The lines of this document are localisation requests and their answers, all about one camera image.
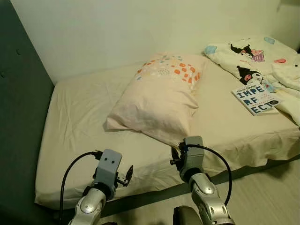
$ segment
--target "pillow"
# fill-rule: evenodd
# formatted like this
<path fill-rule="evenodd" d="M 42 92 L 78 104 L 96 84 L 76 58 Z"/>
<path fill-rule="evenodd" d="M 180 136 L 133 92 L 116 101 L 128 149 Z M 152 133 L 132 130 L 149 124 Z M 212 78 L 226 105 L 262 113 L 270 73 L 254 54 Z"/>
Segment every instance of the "pillow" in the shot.
<path fill-rule="evenodd" d="M 157 54 L 136 72 L 106 119 L 107 129 L 133 129 L 169 145 L 189 135 L 198 108 L 192 95 L 206 59 Z"/>

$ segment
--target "bed frame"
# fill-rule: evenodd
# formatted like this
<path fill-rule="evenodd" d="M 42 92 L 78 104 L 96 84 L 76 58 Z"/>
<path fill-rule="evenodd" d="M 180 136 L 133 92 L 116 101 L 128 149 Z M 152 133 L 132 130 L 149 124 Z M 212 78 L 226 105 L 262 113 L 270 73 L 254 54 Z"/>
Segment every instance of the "bed frame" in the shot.
<path fill-rule="evenodd" d="M 1 223 L 54 225 L 54 211 L 34 204 L 38 154 L 54 86 L 9 0 L 0 0 L 0 28 Z M 258 168 L 243 167 L 234 171 L 233 177 L 239 178 L 286 162 L 269 162 Z M 227 179 L 224 172 L 213 181 L 218 184 Z M 183 184 L 160 192 L 126 197 L 109 202 L 102 216 L 187 192 Z M 74 210 L 67 212 L 66 220 L 73 216 Z"/>

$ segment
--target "bed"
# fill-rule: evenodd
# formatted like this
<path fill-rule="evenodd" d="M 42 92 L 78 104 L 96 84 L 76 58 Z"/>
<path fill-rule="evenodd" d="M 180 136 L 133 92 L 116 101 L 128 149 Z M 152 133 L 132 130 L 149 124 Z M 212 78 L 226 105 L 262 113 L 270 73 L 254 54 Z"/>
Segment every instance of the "bed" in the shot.
<path fill-rule="evenodd" d="M 129 186 L 118 188 L 115 198 L 182 183 L 176 167 L 169 164 L 170 146 L 131 130 L 105 131 L 106 116 L 140 65 L 83 75 L 55 86 L 38 159 L 35 203 L 58 209 L 66 168 L 75 157 L 91 150 L 120 152 L 121 173 L 134 165 Z M 199 109 L 193 118 L 192 135 L 202 136 L 204 145 L 220 152 L 232 170 L 298 155 L 300 131 L 290 116 L 282 112 L 252 116 L 230 92 L 240 86 L 232 74 L 208 61 L 196 92 Z M 65 187 L 65 208 L 75 206 L 91 183 L 97 163 L 86 157 L 72 168 Z M 211 154 L 206 154 L 203 167 L 211 176 L 225 170 Z"/>

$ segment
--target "book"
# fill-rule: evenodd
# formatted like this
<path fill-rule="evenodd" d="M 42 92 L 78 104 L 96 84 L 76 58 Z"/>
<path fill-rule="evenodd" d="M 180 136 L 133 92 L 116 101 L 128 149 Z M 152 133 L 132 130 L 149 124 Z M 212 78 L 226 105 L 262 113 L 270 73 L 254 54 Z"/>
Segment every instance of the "book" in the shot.
<path fill-rule="evenodd" d="M 232 93 L 254 116 L 278 113 L 274 106 L 281 100 L 258 82 L 232 90 Z"/>

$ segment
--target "white wall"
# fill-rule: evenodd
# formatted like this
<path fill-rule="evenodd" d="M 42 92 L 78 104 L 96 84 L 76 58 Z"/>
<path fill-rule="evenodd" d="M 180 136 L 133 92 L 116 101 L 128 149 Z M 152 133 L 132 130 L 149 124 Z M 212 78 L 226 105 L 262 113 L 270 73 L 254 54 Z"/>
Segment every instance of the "white wall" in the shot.
<path fill-rule="evenodd" d="M 299 0 L 11 0 L 49 76 L 200 53 L 209 42 L 266 34 L 296 49 Z"/>

